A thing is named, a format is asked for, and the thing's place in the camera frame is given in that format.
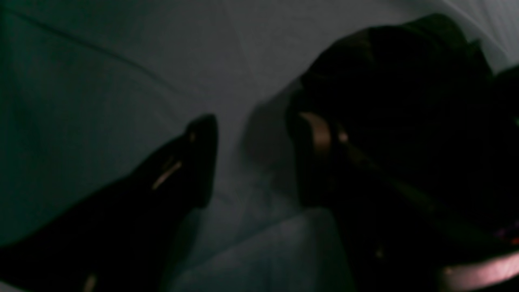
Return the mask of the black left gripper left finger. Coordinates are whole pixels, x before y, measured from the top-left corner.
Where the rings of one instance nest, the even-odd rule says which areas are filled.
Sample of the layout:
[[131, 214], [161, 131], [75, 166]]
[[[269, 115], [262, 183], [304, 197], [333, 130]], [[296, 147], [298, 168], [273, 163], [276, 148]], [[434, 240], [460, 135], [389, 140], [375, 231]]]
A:
[[26, 292], [157, 292], [178, 227], [212, 195], [216, 116], [37, 231], [1, 247], [1, 281]]

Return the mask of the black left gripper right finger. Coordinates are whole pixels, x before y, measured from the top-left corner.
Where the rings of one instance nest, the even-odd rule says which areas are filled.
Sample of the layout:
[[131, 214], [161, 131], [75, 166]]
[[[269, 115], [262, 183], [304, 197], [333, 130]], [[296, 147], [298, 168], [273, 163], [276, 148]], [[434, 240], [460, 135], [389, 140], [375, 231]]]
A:
[[343, 126], [289, 110], [300, 202], [328, 209], [356, 292], [517, 292], [518, 239], [392, 178]]

